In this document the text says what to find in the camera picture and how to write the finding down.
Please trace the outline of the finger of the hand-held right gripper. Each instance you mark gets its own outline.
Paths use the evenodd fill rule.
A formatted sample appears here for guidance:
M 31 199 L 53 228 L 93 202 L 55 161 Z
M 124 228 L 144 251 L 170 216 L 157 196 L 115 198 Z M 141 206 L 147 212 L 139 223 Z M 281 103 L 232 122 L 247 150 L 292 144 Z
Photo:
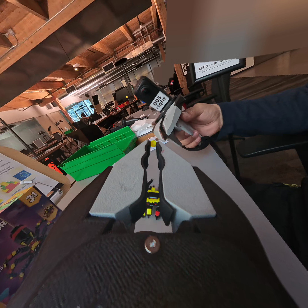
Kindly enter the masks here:
M 162 127 L 166 135 L 170 135 L 174 130 L 177 121 L 181 116 L 182 110 L 181 107 L 177 107 L 175 104 L 172 104 L 165 113 Z
M 156 137 L 156 141 L 159 141 L 163 144 L 168 142 L 168 136 L 163 127 L 163 118 L 161 118 L 153 127 L 153 134 Z

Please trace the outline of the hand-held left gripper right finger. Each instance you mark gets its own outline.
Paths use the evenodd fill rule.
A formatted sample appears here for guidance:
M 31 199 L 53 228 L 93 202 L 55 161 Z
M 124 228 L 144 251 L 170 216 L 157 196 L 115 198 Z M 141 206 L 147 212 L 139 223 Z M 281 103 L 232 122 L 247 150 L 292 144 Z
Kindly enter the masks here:
M 214 218 L 216 211 L 192 165 L 161 142 L 156 144 L 156 155 L 164 224 L 175 233 L 184 221 Z

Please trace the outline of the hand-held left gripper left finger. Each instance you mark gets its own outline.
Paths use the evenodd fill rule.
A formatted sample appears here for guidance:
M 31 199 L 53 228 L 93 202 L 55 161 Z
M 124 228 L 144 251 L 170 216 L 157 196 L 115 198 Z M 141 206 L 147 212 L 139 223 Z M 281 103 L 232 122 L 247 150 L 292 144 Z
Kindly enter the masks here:
M 112 167 L 89 214 L 136 223 L 146 210 L 147 168 L 151 142 L 146 140 Z

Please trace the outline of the yellow and black lego model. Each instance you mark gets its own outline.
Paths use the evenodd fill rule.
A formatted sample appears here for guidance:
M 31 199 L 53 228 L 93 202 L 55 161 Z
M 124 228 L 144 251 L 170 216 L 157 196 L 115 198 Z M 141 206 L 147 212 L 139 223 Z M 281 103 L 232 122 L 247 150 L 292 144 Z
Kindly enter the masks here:
M 158 189 L 152 185 L 153 179 L 148 182 L 148 190 L 146 197 L 146 210 L 142 215 L 142 218 L 155 217 L 155 220 L 159 220 L 161 217 L 160 212 L 160 197 Z

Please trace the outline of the person's right forearm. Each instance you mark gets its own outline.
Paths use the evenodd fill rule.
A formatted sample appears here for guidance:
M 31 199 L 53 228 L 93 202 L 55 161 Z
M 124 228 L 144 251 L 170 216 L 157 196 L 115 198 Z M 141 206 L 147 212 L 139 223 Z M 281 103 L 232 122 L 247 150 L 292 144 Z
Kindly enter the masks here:
M 218 139 L 227 135 L 298 134 L 308 130 L 307 84 L 263 98 L 219 104 L 223 125 Z

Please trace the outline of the purple lego set box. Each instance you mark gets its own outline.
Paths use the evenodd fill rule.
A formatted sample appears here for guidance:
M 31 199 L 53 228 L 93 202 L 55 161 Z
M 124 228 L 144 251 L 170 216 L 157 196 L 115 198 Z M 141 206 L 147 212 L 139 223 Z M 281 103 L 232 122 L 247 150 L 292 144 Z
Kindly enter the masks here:
M 36 186 L 0 215 L 0 304 L 7 307 L 62 211 Z

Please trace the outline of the person's right hand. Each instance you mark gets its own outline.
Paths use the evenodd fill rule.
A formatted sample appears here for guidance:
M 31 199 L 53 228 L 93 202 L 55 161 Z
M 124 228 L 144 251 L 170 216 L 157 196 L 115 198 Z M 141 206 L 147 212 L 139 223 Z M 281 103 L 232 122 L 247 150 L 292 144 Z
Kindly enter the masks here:
M 213 136 L 223 126 L 222 111 L 217 104 L 197 103 L 184 110 L 181 120 L 193 128 L 193 135 L 176 132 L 175 135 L 185 148 L 195 148 L 205 136 Z

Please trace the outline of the white crumpled paper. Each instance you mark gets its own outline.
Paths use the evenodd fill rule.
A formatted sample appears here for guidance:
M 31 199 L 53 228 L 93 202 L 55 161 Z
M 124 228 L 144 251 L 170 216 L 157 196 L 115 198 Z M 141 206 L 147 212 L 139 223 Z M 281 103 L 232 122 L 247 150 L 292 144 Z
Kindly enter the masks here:
M 155 125 L 155 119 L 142 119 L 137 120 L 130 129 L 136 135 L 137 138 L 144 136 L 146 134 L 152 133 L 153 127 Z

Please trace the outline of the green plastic bin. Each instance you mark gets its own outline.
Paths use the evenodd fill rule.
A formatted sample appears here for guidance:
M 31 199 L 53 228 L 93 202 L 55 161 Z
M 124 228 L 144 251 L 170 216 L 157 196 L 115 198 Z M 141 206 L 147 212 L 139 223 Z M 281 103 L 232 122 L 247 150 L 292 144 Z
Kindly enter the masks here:
M 136 141 L 137 136 L 130 129 L 130 127 L 124 127 L 110 133 L 109 135 L 92 141 L 89 145 L 87 145 L 87 150 L 89 152 L 94 152 L 96 150 L 106 149 L 111 145 L 115 145 L 126 155 L 134 149 Z
M 111 144 L 97 150 L 83 146 L 62 162 L 59 168 L 73 177 L 74 180 L 81 181 L 102 173 L 107 167 L 112 166 L 124 157 L 126 150 L 127 148 L 120 147 L 117 144 Z

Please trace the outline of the black framed sign display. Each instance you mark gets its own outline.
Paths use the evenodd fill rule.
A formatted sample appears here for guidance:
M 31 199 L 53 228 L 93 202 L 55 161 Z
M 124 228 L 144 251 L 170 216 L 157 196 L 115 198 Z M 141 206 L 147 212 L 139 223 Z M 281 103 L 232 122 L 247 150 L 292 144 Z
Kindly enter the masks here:
M 228 59 L 200 63 L 190 63 L 192 84 L 201 83 L 246 66 L 246 59 Z

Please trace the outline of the white tethered pen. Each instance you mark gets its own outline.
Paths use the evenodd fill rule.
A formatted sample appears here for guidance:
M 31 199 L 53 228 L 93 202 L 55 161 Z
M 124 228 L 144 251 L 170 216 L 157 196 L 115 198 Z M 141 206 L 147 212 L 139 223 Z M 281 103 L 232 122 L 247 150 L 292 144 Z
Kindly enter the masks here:
M 53 186 L 48 185 L 48 184 L 40 183 L 40 182 L 37 182 L 37 181 L 34 181 L 34 180 L 32 180 L 32 181 L 24 181 L 24 180 L 21 180 L 21 181 L 20 181 L 20 184 L 41 184 L 41 185 L 48 186 L 48 187 L 51 187 L 52 189 L 55 189 L 55 190 L 59 191 L 59 194 L 62 194 L 62 193 L 63 193 L 63 190 L 62 190 L 62 189 L 53 187 Z

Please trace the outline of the black office chair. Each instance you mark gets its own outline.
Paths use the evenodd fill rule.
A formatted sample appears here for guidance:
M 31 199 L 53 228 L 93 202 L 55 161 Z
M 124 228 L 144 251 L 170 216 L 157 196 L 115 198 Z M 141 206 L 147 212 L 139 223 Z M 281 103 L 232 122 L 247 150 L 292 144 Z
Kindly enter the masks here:
M 308 174 L 308 132 L 287 135 L 264 135 L 239 137 L 229 135 L 229 142 L 235 177 L 241 181 L 237 154 L 242 158 L 252 158 L 265 154 L 294 149 Z

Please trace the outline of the wooden clipboard with instruction sheet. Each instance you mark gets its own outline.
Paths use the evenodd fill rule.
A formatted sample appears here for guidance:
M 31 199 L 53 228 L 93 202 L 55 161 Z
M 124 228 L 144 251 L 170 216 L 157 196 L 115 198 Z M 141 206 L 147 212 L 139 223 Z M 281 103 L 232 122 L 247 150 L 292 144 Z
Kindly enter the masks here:
M 45 196 L 58 193 L 58 202 L 70 190 L 71 183 L 62 173 L 30 158 L 29 156 L 7 147 L 0 147 L 0 199 L 1 212 L 13 204 L 35 186 Z M 51 187 L 41 184 L 20 184 L 20 181 L 37 181 L 63 190 L 62 194 Z

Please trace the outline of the wooden post with printed tag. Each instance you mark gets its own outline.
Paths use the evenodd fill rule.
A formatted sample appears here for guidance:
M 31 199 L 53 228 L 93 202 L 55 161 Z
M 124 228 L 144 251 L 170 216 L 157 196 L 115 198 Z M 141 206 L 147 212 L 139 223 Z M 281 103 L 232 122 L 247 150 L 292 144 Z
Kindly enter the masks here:
M 175 72 L 179 81 L 179 85 L 182 88 L 183 95 L 189 94 L 189 90 L 187 87 L 187 80 L 182 70 L 181 64 L 174 64 Z

